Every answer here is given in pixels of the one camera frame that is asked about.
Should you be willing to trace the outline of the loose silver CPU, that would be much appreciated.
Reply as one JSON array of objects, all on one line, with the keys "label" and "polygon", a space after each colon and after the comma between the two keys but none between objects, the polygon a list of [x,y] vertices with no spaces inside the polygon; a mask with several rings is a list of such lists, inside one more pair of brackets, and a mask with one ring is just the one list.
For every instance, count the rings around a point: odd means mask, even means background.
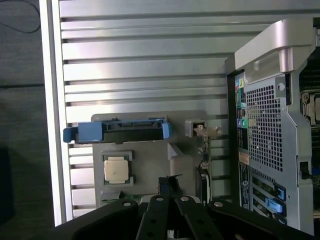
[{"label": "loose silver CPU", "polygon": [[128,155],[106,156],[103,160],[105,185],[132,185],[132,161]]}]

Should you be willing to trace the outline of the CPU socket with CPU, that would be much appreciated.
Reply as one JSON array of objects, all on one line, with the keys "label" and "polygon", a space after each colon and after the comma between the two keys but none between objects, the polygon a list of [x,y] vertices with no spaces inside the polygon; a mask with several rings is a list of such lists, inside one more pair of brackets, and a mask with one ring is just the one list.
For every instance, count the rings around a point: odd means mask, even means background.
[{"label": "CPU socket with CPU", "polygon": [[300,95],[301,111],[313,127],[320,126],[320,90],[304,91]]}]

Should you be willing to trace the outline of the hard disk blue caddy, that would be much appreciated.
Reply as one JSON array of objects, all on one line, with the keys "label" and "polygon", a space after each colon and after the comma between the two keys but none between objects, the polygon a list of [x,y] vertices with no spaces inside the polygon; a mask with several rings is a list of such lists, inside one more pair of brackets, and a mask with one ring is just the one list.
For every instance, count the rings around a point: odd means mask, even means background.
[{"label": "hard disk blue caddy", "polygon": [[172,135],[172,125],[165,118],[80,122],[63,130],[63,142],[75,144],[123,144],[162,141]]}]

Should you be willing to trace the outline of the open black PC case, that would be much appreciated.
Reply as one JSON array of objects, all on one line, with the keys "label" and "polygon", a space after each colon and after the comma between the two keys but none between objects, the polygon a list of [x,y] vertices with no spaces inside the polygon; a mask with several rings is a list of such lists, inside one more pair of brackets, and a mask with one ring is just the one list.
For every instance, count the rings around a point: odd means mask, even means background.
[{"label": "open black PC case", "polygon": [[279,20],[225,62],[232,198],[320,233],[320,126],[301,93],[320,91],[320,17]]}]

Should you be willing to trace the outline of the graphics card metal bracket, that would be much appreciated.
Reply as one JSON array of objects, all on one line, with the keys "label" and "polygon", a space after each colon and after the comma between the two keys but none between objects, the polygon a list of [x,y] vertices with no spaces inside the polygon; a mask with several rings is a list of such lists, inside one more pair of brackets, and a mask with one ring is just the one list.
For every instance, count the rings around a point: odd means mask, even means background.
[{"label": "graphics card metal bracket", "polygon": [[197,137],[201,138],[201,146],[197,149],[200,157],[200,162],[195,168],[196,173],[196,196],[200,202],[206,206],[212,200],[212,154],[211,141],[221,136],[221,127],[206,127],[203,124],[198,124],[193,128],[193,132]]}]

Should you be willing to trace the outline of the grey plastic parts rack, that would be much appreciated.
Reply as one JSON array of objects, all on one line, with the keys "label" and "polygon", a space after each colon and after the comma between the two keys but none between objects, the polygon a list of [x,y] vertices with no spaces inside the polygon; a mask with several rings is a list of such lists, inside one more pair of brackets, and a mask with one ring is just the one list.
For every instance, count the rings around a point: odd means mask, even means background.
[{"label": "grey plastic parts rack", "polygon": [[[109,204],[101,201],[107,196],[156,195],[159,193],[159,178],[171,176],[176,176],[182,194],[197,197],[196,167],[200,163],[198,148],[202,145],[202,140],[194,133],[194,128],[198,124],[209,128],[204,110],[103,113],[93,115],[90,122],[115,118],[121,121],[165,118],[172,126],[172,134],[164,140],[92,144],[97,207]],[[105,185],[106,156],[129,156],[133,184]]]}]

